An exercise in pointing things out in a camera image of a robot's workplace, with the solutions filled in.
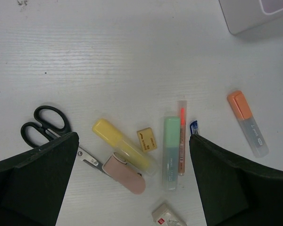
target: red logo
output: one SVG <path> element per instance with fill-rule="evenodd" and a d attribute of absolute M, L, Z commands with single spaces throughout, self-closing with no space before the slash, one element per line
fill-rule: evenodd
<path fill-rule="evenodd" d="M 161 224 L 161 225 L 162 225 L 165 221 L 163 220 L 163 218 L 161 218 L 161 219 L 159 219 L 159 221 L 158 221 L 158 222 L 159 222 L 159 224 Z"/>

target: scissors blade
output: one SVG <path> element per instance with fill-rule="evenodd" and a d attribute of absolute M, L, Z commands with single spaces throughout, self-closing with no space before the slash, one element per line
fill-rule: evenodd
<path fill-rule="evenodd" d="M 96 158 L 94 158 L 91 154 L 89 154 L 87 151 L 85 151 L 82 147 L 79 146 L 79 150 L 77 153 L 78 158 L 87 163 L 88 165 L 92 166 L 95 169 L 98 169 L 99 171 L 104 172 L 104 170 L 102 169 L 103 164 L 97 160 Z"/>

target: green cap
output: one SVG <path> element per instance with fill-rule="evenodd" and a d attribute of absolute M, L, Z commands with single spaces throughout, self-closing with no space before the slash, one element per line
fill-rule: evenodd
<path fill-rule="evenodd" d="M 165 147 L 179 147 L 180 144 L 180 118 L 166 117 L 164 145 Z"/>

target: white eraser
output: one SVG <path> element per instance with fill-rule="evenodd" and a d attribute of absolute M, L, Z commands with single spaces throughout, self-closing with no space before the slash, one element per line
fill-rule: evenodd
<path fill-rule="evenodd" d="M 152 213 L 152 217 L 159 226 L 187 226 L 165 203 Z"/>

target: eraser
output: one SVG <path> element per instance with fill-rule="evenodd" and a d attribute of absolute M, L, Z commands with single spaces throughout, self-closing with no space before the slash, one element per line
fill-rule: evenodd
<path fill-rule="evenodd" d="M 187 226 L 165 203 L 152 213 L 152 217 L 158 226 Z"/>
<path fill-rule="evenodd" d="M 150 127 L 137 131 L 137 136 L 140 140 L 141 149 L 144 153 L 157 148 L 156 141 Z"/>

